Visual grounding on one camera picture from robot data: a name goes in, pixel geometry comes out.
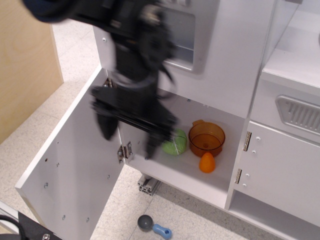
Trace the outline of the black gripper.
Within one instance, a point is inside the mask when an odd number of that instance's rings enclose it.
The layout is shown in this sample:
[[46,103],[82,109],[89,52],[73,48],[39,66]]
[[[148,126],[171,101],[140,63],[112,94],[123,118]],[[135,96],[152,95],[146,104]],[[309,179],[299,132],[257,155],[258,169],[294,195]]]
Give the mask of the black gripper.
[[172,139],[177,118],[161,103],[157,85],[142,88],[95,86],[90,90],[92,107],[103,137],[111,140],[121,121],[147,132],[145,159],[152,159],[158,147]]

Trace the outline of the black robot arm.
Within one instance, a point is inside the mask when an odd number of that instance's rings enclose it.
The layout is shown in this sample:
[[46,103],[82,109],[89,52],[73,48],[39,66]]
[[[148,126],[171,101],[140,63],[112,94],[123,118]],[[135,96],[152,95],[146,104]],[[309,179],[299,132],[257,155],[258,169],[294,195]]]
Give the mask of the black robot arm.
[[161,103],[159,73],[174,45],[165,23],[165,9],[157,0],[25,0],[39,21],[66,19],[86,23],[110,34],[115,50],[112,86],[94,87],[91,94],[97,121],[105,139],[119,122],[148,134],[146,157],[171,139],[177,118]]

